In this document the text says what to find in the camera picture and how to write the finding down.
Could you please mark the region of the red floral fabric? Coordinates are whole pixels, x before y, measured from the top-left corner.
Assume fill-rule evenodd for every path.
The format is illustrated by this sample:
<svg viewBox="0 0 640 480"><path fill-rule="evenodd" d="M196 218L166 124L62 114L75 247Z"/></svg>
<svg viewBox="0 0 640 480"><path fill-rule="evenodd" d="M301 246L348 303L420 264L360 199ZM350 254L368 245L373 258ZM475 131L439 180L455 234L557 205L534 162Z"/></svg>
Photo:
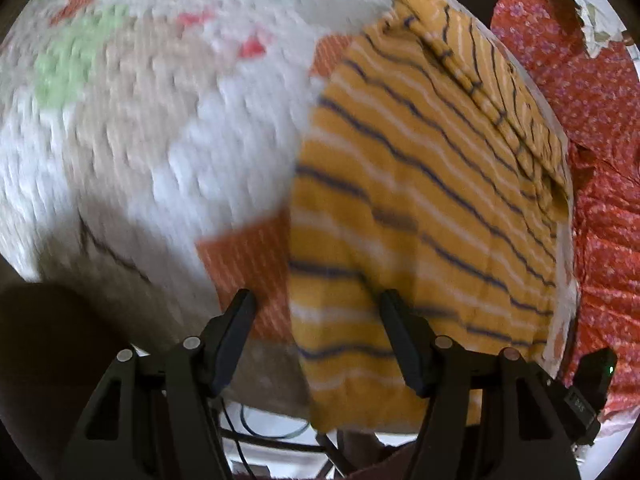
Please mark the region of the red floral fabric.
<svg viewBox="0 0 640 480"><path fill-rule="evenodd" d="M592 58L572 0L498 0L490 28L532 76L568 136L577 334L570 365L617 354L605 414L639 404L639 79L623 44Z"/></svg>

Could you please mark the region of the white floral crumpled cloth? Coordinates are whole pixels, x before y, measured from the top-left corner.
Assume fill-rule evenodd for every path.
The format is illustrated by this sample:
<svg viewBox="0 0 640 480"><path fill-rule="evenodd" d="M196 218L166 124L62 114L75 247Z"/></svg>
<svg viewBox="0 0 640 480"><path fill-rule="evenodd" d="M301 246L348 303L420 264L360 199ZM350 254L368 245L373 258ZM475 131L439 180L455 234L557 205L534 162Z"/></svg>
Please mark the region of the white floral crumpled cloth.
<svg viewBox="0 0 640 480"><path fill-rule="evenodd" d="M628 30L623 20L608 0L573 0L577 8L577 16L582 22L586 51L590 58L596 58L600 52L611 47L614 42L621 42L631 57L632 62L639 61L639 48L624 38Z"/></svg>

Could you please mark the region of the white quilted heart-pattern mat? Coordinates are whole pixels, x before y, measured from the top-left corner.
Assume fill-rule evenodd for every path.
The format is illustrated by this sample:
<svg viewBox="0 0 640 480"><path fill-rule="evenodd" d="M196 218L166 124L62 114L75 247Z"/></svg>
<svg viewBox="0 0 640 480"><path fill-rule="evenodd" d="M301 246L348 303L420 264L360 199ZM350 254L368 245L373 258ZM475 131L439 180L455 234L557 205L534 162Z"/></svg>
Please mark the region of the white quilted heart-pattern mat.
<svg viewBox="0 0 640 480"><path fill-rule="evenodd" d="M533 81L518 69L566 136ZM163 349L235 289L262 310L232 400L310 418L288 301L290 203L311 114L349 44L393 0L30 0L1 46L1 249L96 297ZM574 308L570 226L538 361Z"/></svg>

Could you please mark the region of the yellow striped small garment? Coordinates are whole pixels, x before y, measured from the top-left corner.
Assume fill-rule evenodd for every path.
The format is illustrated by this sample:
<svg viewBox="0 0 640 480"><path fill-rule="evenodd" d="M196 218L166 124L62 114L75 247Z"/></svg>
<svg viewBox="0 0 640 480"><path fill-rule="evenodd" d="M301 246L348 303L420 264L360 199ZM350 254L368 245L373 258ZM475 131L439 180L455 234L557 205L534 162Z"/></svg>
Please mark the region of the yellow striped small garment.
<svg viewBox="0 0 640 480"><path fill-rule="evenodd" d="M393 0L311 114L290 203L288 301L310 420L413 431L378 295L463 347L544 352L570 182L561 133L448 0Z"/></svg>

